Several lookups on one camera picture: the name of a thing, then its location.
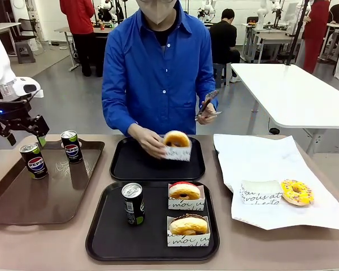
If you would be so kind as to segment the person's right hand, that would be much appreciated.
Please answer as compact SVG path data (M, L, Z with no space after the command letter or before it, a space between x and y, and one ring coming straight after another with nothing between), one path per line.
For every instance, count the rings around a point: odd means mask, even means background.
M165 145L162 138L154 131L133 123L128 128L128 134L152 157L162 159L165 157Z

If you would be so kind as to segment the person's left hand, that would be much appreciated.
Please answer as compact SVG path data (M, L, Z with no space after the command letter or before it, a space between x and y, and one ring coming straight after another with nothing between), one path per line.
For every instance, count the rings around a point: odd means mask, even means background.
M209 103L203 110L203 112L197 116L198 123L201 125L207 125L213 122L217 118L217 115L215 113L216 110L214 108L214 105L212 103Z

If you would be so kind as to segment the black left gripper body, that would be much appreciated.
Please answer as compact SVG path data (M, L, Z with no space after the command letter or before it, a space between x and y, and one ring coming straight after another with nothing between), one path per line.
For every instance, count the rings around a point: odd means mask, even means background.
M32 98L25 95L13 101L0 102L0 119L10 121L11 130L28 130Z

